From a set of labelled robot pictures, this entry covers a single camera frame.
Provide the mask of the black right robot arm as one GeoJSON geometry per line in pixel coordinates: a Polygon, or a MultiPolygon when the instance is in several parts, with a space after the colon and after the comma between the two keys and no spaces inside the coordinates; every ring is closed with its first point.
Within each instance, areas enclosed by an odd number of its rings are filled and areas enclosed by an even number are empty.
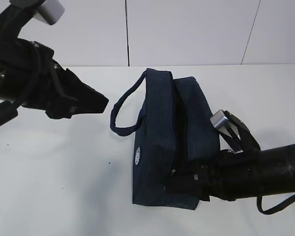
{"type": "Polygon", "coordinates": [[[166,180],[167,193],[225,201],[295,192],[295,144],[232,153],[177,167],[166,180]]]}

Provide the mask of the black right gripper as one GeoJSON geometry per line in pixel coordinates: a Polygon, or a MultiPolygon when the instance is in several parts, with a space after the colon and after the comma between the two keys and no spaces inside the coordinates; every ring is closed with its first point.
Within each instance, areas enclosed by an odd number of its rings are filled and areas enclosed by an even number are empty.
{"type": "Polygon", "coordinates": [[[204,202],[209,202],[211,197],[235,201],[238,199],[237,167],[238,154],[225,149],[211,159],[199,160],[196,168],[172,168],[164,190],[199,197],[204,202]]]}

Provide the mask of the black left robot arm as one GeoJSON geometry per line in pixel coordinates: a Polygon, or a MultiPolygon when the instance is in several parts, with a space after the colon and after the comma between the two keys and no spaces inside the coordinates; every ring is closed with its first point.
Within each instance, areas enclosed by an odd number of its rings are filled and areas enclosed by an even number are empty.
{"type": "Polygon", "coordinates": [[[19,37],[31,19],[52,26],[64,11],[58,0],[12,0],[0,13],[0,127],[20,107],[42,110],[51,119],[105,111],[108,98],[62,68],[53,49],[19,37]]]}

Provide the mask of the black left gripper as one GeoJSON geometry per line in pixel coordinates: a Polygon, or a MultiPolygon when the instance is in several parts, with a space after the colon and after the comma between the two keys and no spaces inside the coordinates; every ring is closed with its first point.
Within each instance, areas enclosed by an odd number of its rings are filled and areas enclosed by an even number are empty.
{"type": "Polygon", "coordinates": [[[40,57],[39,77],[22,102],[23,107],[46,110],[51,119],[105,111],[107,97],[83,83],[71,70],[62,69],[53,59],[53,49],[24,39],[0,42],[0,100],[14,102],[21,95],[37,69],[37,56],[40,57]],[[56,64],[60,72],[50,73],[50,63],[56,64]]]}

